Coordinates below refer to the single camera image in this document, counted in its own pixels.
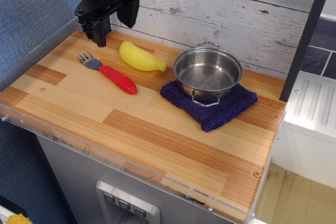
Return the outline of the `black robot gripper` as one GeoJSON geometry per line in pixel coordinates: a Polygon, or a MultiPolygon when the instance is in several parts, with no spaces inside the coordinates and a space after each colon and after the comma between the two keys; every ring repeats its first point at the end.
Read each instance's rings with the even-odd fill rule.
{"type": "Polygon", "coordinates": [[[118,20],[132,28],[136,23],[140,0],[82,0],[75,8],[79,27],[98,47],[106,46],[111,31],[109,16],[117,13],[118,20]]]}

